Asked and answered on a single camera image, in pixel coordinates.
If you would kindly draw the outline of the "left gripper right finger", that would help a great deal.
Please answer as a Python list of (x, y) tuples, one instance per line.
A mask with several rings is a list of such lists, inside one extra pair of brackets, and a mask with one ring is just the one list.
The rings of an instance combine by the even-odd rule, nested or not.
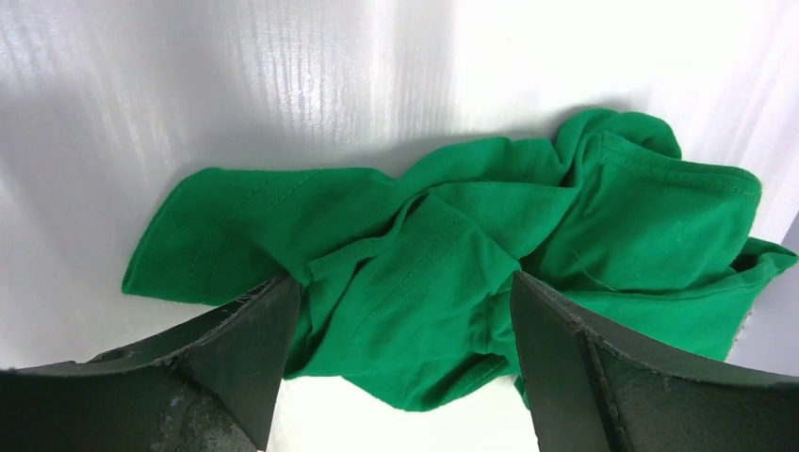
[(524, 272), (510, 301), (542, 451), (794, 451), (798, 380), (631, 330)]

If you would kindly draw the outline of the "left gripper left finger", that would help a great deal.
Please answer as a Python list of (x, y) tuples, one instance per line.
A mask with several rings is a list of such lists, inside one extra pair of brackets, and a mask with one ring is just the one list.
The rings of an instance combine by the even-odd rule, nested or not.
[(262, 451), (299, 319), (281, 276), (77, 363), (1, 373), (5, 451)]

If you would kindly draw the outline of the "green t shirt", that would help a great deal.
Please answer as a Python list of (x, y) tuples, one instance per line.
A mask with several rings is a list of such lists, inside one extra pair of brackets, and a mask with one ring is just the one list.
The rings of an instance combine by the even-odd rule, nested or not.
[(221, 305), (302, 287), (284, 375), (341, 377), (424, 412), (520, 371), (514, 273), (670, 346), (729, 353), (797, 255), (750, 235), (752, 173), (686, 161), (671, 127), (589, 109), (554, 139), (438, 149), (376, 169), (203, 169), (159, 207), (125, 294)]

